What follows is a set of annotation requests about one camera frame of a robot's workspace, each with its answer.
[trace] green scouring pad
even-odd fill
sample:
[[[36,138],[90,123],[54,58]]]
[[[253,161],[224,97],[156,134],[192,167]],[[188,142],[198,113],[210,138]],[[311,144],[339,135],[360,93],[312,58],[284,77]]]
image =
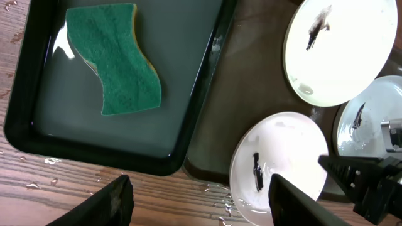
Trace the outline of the green scouring pad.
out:
[[[67,33],[103,85],[102,115],[159,107],[161,85],[137,44],[135,4],[108,4],[67,10]]]

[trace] dark smudge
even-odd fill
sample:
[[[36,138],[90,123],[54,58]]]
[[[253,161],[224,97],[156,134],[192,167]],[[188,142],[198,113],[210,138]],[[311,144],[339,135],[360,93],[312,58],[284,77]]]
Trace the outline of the dark smudge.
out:
[[[257,191],[261,191],[264,187],[263,184],[263,171],[261,169],[261,167],[259,166],[259,154],[258,153],[254,153],[254,169],[253,169],[253,173],[254,173],[254,177],[256,179],[256,187],[257,187]]]
[[[356,114],[356,118],[354,119],[354,122],[353,122],[353,129],[357,129],[357,128],[359,128],[360,127],[360,123],[362,122],[362,113],[363,113],[363,108],[364,108],[364,105],[365,105],[366,103],[364,103],[361,107],[360,107],[360,109],[359,109],[359,111],[357,112],[357,114]]]
[[[14,34],[14,38],[11,39],[10,43],[11,44],[17,44],[21,42],[21,40],[24,38],[24,30],[21,29],[18,33]]]
[[[329,24],[327,22],[327,16],[331,12],[331,10],[332,10],[332,6],[328,6],[325,9],[321,10],[321,13],[315,18],[313,25],[308,30],[308,34],[310,35],[310,38],[308,39],[308,43],[307,43],[307,48],[306,48],[307,51],[309,49],[313,48],[314,42],[317,39],[317,36],[322,29],[329,31]]]

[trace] wooden table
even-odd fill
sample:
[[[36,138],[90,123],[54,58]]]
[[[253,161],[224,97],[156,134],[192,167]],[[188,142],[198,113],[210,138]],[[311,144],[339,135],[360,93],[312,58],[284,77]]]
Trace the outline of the wooden table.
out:
[[[3,121],[29,0],[18,1],[18,5],[9,7],[9,12],[6,4],[0,0],[0,225],[50,223],[121,173],[128,174],[134,186],[131,225],[223,225],[219,217],[224,217],[226,224],[250,225],[235,208],[231,217],[225,212],[225,204],[231,205],[229,190],[212,186],[205,191],[207,184],[190,179],[182,170],[159,177],[68,160],[46,164],[43,156],[11,147],[3,134]],[[398,46],[402,46],[401,40],[398,35]],[[40,189],[27,189],[32,182]],[[370,225],[352,211],[353,205],[319,203],[352,225]],[[388,215],[381,225],[398,222]]]

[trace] white plate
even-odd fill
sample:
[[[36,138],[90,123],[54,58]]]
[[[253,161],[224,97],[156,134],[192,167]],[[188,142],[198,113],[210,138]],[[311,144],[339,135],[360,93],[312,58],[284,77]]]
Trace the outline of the white plate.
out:
[[[309,30],[321,13],[327,16],[307,50]],[[283,47],[292,88],[320,107],[354,98],[384,66],[397,25],[395,0],[305,0],[290,22]]]
[[[259,153],[263,188],[257,191],[254,153]],[[307,116],[282,112],[269,116],[252,127],[233,155],[230,185],[233,201],[241,215],[255,225],[273,225],[268,190],[273,173],[316,200],[327,172],[318,157],[328,154],[320,128]]]
[[[380,123],[402,118],[402,77],[390,75],[375,79],[361,94],[347,103],[338,126],[334,128],[336,144],[341,156],[386,157]],[[361,123],[353,129],[356,115]]]

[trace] black tray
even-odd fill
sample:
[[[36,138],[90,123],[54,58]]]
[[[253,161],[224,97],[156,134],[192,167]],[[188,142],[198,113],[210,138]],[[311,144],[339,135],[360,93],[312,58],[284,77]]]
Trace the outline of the black tray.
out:
[[[337,155],[332,128],[340,106],[315,107],[304,102],[290,87],[283,71],[285,34],[300,3],[239,1],[233,28],[188,148],[184,168],[189,176],[228,185],[232,155],[243,135],[265,117],[283,111],[299,112],[313,119],[325,136],[329,155]],[[393,50],[379,76],[401,73],[396,73],[398,64],[393,63],[397,55]],[[349,201],[329,176],[320,199]]]
[[[71,45],[73,60],[53,48],[67,8],[110,3],[138,5],[137,39],[161,78],[160,108],[101,116],[99,79]],[[154,175],[174,173],[187,153],[236,3],[32,0],[4,124],[7,140],[32,154]],[[171,27],[155,29],[163,23]]]

